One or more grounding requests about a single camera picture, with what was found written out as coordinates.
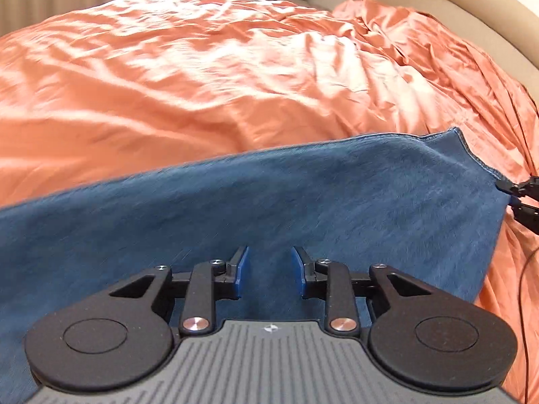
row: triangular cutout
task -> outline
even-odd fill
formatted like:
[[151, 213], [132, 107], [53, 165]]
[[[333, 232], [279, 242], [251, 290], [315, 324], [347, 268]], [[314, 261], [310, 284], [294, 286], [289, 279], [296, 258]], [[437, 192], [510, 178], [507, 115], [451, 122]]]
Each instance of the triangular cutout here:
[[144, 293], [146, 293], [146, 290], [149, 289], [153, 280], [153, 275], [145, 275], [142, 278], [134, 280], [133, 282], [124, 285], [122, 288], [113, 291], [110, 296], [114, 296], [115, 298], [141, 298], [144, 296]]
[[430, 295], [430, 292], [421, 287], [417, 287], [415, 284], [401, 278], [398, 275], [387, 275], [387, 278], [393, 285], [394, 289], [397, 290], [397, 293], [403, 297]]

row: black cable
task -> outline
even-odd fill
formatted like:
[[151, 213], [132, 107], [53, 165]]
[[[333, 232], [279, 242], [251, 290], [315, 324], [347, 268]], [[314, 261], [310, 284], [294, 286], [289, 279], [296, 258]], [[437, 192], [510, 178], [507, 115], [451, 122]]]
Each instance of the black cable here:
[[530, 356], [528, 354], [528, 343], [526, 342], [526, 328], [524, 326], [524, 313], [522, 311], [522, 281], [524, 280], [524, 272], [528, 267], [528, 264], [532, 262], [535, 254], [539, 251], [539, 247], [535, 248], [530, 255], [526, 258], [524, 267], [520, 272], [520, 279], [518, 281], [518, 313], [520, 314], [520, 329], [522, 331], [522, 346], [524, 347], [524, 357], [526, 359], [526, 383], [524, 388], [524, 404], [528, 404], [528, 394], [530, 386]]

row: orange satin blanket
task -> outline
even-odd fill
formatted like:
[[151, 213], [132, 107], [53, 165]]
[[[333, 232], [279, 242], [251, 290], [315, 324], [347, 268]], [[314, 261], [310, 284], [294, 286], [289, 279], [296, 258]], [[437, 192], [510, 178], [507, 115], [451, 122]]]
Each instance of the orange satin blanket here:
[[[435, 19], [373, 0], [333, 14], [119, 0], [3, 37], [0, 68], [1, 205], [219, 155], [451, 126], [513, 181], [537, 174], [539, 119], [525, 88]], [[537, 245], [508, 212], [477, 300], [520, 344], [518, 275]], [[534, 403], [538, 268], [524, 284]], [[505, 387], [522, 398], [524, 379], [520, 347]]]

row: gray ribbed plate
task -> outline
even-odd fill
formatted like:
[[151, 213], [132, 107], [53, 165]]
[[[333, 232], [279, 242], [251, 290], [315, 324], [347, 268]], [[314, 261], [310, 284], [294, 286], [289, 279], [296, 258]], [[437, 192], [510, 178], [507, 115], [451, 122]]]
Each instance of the gray ribbed plate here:
[[126, 389], [69, 395], [46, 387], [30, 404], [513, 404], [501, 389], [434, 397], [380, 372], [359, 342], [318, 322], [226, 321], [186, 339], [160, 371]]

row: wrinkled fabric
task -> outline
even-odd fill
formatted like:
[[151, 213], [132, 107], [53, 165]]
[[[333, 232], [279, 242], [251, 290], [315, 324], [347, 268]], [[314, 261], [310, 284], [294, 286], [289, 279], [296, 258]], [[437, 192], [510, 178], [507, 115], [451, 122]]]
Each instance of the wrinkled fabric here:
[[387, 263], [472, 302], [509, 201], [500, 177], [456, 129], [379, 134], [169, 168], [1, 211], [10, 271], [0, 274], [0, 400], [36, 389], [21, 341], [45, 314], [144, 269], [189, 271], [241, 245], [250, 274], [240, 301], [218, 304], [218, 320], [322, 319], [323, 302], [299, 295], [294, 245], [355, 271]]
[[[537, 174], [537, 109], [489, 56], [435, 19], [373, 0], [333, 14], [263, 0], [118, 0], [0, 39], [0, 203], [83, 183], [371, 132], [458, 126], [513, 181]], [[519, 353], [519, 273], [539, 242], [507, 212], [476, 303]], [[524, 281], [530, 402], [539, 283]]]

